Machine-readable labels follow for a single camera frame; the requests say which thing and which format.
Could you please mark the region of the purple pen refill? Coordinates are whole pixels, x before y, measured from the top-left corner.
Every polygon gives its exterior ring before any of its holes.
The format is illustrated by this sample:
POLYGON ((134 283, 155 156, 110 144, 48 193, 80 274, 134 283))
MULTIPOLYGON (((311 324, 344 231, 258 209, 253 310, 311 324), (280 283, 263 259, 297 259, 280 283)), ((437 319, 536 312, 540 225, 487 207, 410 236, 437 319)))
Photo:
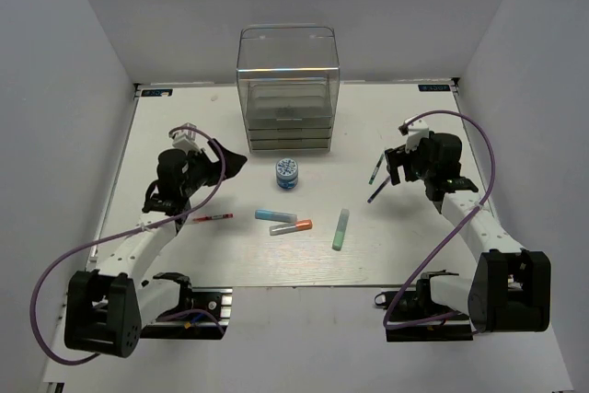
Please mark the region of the purple pen refill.
POLYGON ((387 186, 390 182, 390 177, 386 177, 382 183, 376 188, 376 190, 369 196, 367 199, 367 203, 372 203, 376 197, 381 193, 381 191, 387 186))

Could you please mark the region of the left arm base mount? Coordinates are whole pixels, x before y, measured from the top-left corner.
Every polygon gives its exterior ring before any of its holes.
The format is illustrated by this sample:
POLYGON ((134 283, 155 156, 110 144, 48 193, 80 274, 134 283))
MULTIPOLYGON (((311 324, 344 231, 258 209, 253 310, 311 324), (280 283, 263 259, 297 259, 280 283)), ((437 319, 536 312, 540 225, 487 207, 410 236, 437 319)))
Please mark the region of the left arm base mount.
POLYGON ((228 328, 233 304, 232 288, 193 288, 190 303, 164 313, 178 314, 143 328, 141 339, 168 341, 220 341, 228 328))

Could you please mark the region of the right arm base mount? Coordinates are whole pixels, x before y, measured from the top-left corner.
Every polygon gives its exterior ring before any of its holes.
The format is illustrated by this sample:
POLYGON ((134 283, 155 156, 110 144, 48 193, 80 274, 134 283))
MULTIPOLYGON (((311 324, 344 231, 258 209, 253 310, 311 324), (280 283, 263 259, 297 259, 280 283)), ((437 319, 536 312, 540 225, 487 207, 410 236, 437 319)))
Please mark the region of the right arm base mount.
POLYGON ((403 325, 401 329, 387 329, 386 340, 401 342, 451 342, 472 341, 472 331, 468 316, 459 314, 451 318, 436 318, 451 312, 446 306, 430 305, 427 311, 419 305, 414 289, 409 289, 400 298, 392 312, 388 326, 403 325))

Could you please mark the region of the orange highlighter marker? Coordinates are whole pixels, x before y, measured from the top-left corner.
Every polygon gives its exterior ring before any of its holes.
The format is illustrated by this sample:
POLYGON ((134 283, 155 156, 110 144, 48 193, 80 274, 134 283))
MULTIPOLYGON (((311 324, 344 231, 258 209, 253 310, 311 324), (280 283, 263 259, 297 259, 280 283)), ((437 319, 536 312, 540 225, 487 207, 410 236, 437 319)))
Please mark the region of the orange highlighter marker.
POLYGON ((283 223, 279 225, 272 225, 269 227, 271 236, 286 235, 300 231, 310 230, 313 223, 310 219, 301 220, 293 223, 283 223))

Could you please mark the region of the red pen refill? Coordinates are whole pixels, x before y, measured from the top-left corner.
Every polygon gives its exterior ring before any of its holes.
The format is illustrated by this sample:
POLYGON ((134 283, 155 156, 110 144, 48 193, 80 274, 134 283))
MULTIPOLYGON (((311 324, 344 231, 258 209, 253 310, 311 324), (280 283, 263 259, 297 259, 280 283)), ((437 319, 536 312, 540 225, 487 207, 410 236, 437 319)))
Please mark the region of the red pen refill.
POLYGON ((231 219, 234 215, 231 213, 228 214, 214 214, 214 215, 203 215, 198 216, 192 219, 194 223, 203 223, 209 221, 217 221, 217 220, 224 220, 224 219, 231 219))

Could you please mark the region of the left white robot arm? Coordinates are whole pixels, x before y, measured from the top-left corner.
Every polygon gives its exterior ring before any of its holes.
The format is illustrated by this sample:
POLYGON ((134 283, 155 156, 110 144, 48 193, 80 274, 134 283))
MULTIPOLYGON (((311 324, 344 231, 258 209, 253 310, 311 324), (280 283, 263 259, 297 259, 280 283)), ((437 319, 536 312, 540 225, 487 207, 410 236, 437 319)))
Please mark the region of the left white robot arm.
POLYGON ((194 142, 177 142, 160 153, 156 179, 145 192, 138 233, 127 235, 93 271, 78 271, 70 279, 66 348, 127 357, 146 327, 196 313, 188 276, 149 270, 186 223, 191 196, 202 187, 232 179, 248 161, 216 140, 208 145, 215 161, 194 142))

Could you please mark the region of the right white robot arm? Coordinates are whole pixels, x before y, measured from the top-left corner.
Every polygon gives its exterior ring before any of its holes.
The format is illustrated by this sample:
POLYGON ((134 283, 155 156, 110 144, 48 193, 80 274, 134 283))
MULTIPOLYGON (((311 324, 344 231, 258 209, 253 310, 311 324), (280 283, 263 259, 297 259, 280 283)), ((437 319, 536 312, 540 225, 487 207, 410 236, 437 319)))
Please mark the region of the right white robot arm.
POLYGON ((474 330, 541 332, 548 328, 551 264, 541 251, 514 240, 483 207, 479 189, 461 174, 462 143, 449 133, 430 132, 416 144, 385 152, 392 184, 420 181, 428 200, 461 236, 477 262, 472 278, 448 270, 419 270, 410 290, 387 305, 391 330, 419 327, 465 315, 474 330))

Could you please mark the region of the green pen refill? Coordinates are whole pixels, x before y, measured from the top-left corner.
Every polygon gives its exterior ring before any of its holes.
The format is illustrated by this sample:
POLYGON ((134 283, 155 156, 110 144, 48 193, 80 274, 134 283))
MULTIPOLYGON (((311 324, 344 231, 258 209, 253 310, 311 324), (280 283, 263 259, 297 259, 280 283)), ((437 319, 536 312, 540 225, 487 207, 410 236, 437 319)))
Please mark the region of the green pen refill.
POLYGON ((374 181, 375 181, 375 178, 376 178, 376 176, 377 176, 377 174, 378 174, 378 171, 379 171, 379 169, 380 169, 380 167, 381 167, 381 165, 382 165, 382 163, 383 163, 384 156, 385 156, 385 155, 384 155, 384 152, 382 152, 382 153, 380 154, 380 156, 379 156, 378 160, 376 161, 375 167, 374 167, 374 169, 373 169, 373 171, 372 171, 372 174, 371 174, 371 176, 370 176, 370 179, 369 179, 369 181, 368 181, 368 184, 369 184, 369 185, 373 185, 373 183, 374 183, 374 181))

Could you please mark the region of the blue round tape jar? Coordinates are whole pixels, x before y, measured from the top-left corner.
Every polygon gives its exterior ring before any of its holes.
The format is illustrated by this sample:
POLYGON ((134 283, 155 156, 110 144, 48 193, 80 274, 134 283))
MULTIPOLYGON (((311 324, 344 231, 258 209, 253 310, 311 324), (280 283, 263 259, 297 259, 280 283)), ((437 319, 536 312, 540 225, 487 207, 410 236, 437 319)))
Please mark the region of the blue round tape jar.
POLYGON ((277 185, 284 190, 293 189, 298 183, 299 167, 292 158, 282 158, 275 165, 275 177, 277 185))

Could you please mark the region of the blue highlighter marker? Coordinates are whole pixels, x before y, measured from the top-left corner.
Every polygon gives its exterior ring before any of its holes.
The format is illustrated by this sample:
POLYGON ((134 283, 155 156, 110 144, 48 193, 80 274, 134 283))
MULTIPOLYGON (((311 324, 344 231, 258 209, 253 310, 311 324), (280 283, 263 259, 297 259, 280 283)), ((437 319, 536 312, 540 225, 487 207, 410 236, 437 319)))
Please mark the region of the blue highlighter marker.
POLYGON ((297 221, 296 214, 275 212, 264 209, 256 210, 255 218, 263 221, 273 221, 278 223, 295 223, 297 221))

